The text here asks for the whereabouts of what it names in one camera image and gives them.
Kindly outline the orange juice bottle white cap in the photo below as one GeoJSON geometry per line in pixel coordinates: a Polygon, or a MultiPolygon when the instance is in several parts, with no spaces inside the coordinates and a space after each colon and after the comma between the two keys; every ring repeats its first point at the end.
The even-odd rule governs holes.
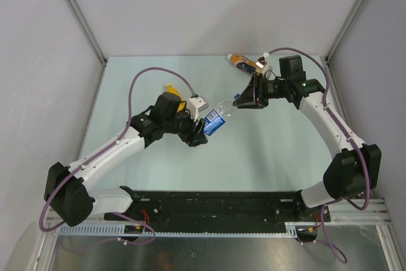
{"type": "Polygon", "coordinates": [[[236,68],[247,74],[253,74],[260,72],[261,69],[256,63],[243,55],[236,55],[229,53],[226,59],[236,68]]]}

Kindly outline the yellow juice bottle yellow cap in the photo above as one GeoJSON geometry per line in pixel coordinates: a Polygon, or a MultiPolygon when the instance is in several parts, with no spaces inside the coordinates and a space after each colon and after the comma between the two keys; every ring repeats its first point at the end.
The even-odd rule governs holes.
{"type": "Polygon", "coordinates": [[[182,97],[181,93],[170,83],[167,83],[164,86],[164,89],[165,89],[165,92],[172,93],[172,94],[178,96],[181,99],[181,102],[180,102],[180,104],[178,106],[178,109],[177,109],[177,112],[181,112],[185,108],[185,106],[187,104],[185,99],[182,97]]]}

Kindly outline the right aluminium corner post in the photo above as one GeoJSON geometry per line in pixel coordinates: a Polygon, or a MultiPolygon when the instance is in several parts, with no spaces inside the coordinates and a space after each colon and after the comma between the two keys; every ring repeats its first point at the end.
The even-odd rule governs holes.
{"type": "Polygon", "coordinates": [[[368,0],[355,0],[352,4],[342,26],[339,29],[339,32],[335,36],[332,45],[330,46],[328,52],[325,56],[326,63],[331,63],[335,57],[337,51],[344,43],[346,37],[350,33],[351,28],[355,25],[358,20],[361,12],[363,11],[368,0]]]}

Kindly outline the clear water bottle blue label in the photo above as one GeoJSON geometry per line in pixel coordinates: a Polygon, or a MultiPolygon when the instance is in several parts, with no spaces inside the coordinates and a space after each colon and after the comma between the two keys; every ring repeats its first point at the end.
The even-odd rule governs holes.
{"type": "Polygon", "coordinates": [[[212,136],[220,127],[224,126],[226,122],[234,115],[236,107],[233,106],[233,101],[236,100],[234,97],[232,99],[223,100],[218,104],[215,109],[212,109],[206,116],[206,125],[204,128],[204,133],[206,136],[212,136]]]}

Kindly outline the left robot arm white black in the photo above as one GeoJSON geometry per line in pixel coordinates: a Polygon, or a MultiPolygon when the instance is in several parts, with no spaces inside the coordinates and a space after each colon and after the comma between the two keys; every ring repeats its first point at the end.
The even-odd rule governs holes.
{"type": "Polygon", "coordinates": [[[44,199],[62,222],[74,227],[89,216],[119,213],[127,220],[140,212],[136,192],[129,187],[96,189],[97,182],[133,154],[141,152],[165,134],[178,135],[189,147],[207,143],[205,121],[199,113],[207,109],[205,98],[194,95],[187,101],[164,92],[156,103],[133,116],[115,138],[98,151],[70,163],[55,163],[48,171],[44,199]]]}

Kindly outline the left aluminium corner post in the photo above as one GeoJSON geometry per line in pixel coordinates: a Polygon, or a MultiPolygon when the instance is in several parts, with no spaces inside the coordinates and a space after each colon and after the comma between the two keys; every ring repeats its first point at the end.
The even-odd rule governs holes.
{"type": "Polygon", "coordinates": [[[100,48],[100,45],[98,41],[96,40],[96,37],[89,26],[88,21],[86,20],[86,17],[84,16],[84,13],[82,12],[82,9],[79,6],[79,3],[77,0],[64,0],[67,4],[67,7],[69,8],[72,16],[74,17],[75,21],[77,22],[77,25],[79,29],[81,30],[83,36],[87,40],[91,50],[97,57],[98,61],[104,66],[107,62],[106,56],[103,54],[102,49],[100,48]]]}

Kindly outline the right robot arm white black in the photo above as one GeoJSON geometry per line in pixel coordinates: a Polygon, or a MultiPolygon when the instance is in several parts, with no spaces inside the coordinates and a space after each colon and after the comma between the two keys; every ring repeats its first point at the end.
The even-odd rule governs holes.
{"type": "Polygon", "coordinates": [[[308,79],[299,55],[280,58],[280,75],[268,79],[272,71],[269,53],[258,58],[261,72],[252,74],[249,84],[233,102],[238,109],[263,109],[271,99],[285,99],[292,103],[315,127],[332,161],[322,180],[295,193],[293,215],[300,221],[309,220],[324,204],[341,200],[350,202],[350,196],[365,193],[365,201],[356,209],[369,205],[370,191],[377,185],[381,163],[381,150],[368,145],[357,136],[327,101],[328,85],[308,79]]]}

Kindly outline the aluminium corner post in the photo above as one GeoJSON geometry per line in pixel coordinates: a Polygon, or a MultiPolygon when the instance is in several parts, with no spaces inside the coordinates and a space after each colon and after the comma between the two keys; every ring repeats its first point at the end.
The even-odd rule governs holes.
{"type": "Polygon", "coordinates": [[[335,36],[332,45],[330,46],[328,52],[325,56],[326,63],[331,63],[335,57],[337,51],[344,43],[346,37],[350,33],[351,28],[355,25],[358,20],[361,12],[363,11],[368,0],[355,0],[352,4],[342,26],[339,29],[339,32],[335,36]]]}
{"type": "Polygon", "coordinates": [[[88,21],[86,20],[86,17],[84,16],[84,13],[82,12],[82,9],[79,6],[79,3],[77,0],[64,0],[67,4],[67,7],[69,8],[72,16],[74,17],[75,21],[77,22],[77,25],[79,29],[81,30],[83,36],[87,40],[91,50],[97,57],[98,61],[104,66],[107,62],[106,56],[103,54],[102,49],[100,48],[100,45],[98,41],[96,40],[96,37],[89,26],[88,21]]]}

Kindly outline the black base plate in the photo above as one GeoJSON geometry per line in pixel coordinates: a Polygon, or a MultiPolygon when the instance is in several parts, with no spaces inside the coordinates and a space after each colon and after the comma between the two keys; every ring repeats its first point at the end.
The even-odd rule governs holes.
{"type": "Polygon", "coordinates": [[[313,223],[329,210],[307,208],[297,192],[130,191],[123,212],[146,220],[161,234],[270,234],[285,232],[287,222],[313,223]]]}

